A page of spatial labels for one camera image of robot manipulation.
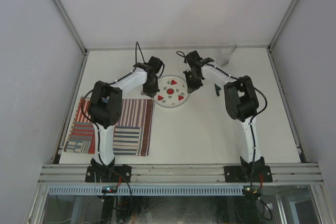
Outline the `white watermelon pattern plate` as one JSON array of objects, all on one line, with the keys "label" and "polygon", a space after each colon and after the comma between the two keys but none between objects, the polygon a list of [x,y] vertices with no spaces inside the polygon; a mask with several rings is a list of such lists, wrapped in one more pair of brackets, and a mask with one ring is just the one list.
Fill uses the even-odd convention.
[{"label": "white watermelon pattern plate", "polygon": [[176,108],[184,104],[190,94],[187,92],[186,81],[179,76],[163,76],[158,79],[159,92],[154,102],[163,108]]}]

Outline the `gold knife green handle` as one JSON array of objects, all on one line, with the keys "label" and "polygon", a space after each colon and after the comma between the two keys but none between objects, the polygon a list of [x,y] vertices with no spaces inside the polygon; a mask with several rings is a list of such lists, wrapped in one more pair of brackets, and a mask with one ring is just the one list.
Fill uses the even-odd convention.
[{"label": "gold knife green handle", "polygon": [[220,96],[220,91],[221,91],[221,88],[215,84],[215,92],[218,97]]}]

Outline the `clear drinking glass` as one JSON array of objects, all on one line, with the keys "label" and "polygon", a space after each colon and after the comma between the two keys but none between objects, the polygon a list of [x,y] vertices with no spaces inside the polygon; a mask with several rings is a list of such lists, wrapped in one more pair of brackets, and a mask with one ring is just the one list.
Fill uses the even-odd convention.
[{"label": "clear drinking glass", "polygon": [[229,63],[230,57],[236,50],[237,45],[224,45],[217,49],[217,63],[224,67]]}]

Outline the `striped patchwork placemat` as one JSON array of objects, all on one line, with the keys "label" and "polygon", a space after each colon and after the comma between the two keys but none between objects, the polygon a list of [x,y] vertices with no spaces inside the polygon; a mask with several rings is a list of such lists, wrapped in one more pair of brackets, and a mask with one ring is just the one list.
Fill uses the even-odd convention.
[{"label": "striped patchwork placemat", "polygon": [[[89,99],[80,99],[70,133],[64,148],[65,152],[94,154],[94,125],[84,117],[88,112]],[[124,99],[121,119],[113,132],[113,151],[116,155],[147,156],[154,102],[150,99]]]}]

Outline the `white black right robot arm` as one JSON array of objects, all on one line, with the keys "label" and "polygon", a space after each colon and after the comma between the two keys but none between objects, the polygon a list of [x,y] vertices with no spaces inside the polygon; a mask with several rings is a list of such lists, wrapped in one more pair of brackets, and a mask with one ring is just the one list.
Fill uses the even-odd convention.
[{"label": "white black right robot arm", "polygon": [[200,57],[196,50],[188,54],[178,51],[176,54],[182,57],[190,68],[183,72],[189,94],[202,87],[202,81],[206,79],[223,87],[227,114],[232,120],[238,121],[243,133],[241,175],[246,181],[254,181],[260,175],[259,167],[265,165],[258,146],[256,117],[267,108],[266,96],[254,87],[249,76],[234,77],[211,64],[214,61],[212,58]]}]

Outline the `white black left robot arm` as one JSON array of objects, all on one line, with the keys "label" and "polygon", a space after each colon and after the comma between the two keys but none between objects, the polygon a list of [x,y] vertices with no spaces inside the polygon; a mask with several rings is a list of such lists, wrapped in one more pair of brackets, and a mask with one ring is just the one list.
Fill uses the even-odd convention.
[{"label": "white black left robot arm", "polygon": [[152,56],[148,62],[136,63],[134,69],[110,83],[97,81],[89,92],[89,120],[94,125],[96,137],[95,153],[91,164],[98,164],[97,176],[103,182],[115,176],[113,132],[122,115],[122,97],[138,86],[144,95],[153,98],[159,92],[158,73],[164,70],[164,63]]}]

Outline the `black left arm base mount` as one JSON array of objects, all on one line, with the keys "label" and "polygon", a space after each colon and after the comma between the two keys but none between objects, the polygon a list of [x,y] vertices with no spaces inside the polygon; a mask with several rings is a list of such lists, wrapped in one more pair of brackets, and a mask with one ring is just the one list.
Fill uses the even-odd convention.
[{"label": "black left arm base mount", "polygon": [[106,168],[104,166],[90,165],[87,168],[85,182],[86,183],[117,183],[120,179],[129,183],[131,180],[132,168],[128,165],[112,166]]}]

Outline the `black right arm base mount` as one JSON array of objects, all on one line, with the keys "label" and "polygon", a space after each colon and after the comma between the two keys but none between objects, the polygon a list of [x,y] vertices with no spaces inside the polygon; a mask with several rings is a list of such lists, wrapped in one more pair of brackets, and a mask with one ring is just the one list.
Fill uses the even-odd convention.
[{"label": "black right arm base mount", "polygon": [[253,172],[244,170],[241,165],[224,167],[225,182],[227,183],[266,183],[273,182],[269,166],[254,168]]}]

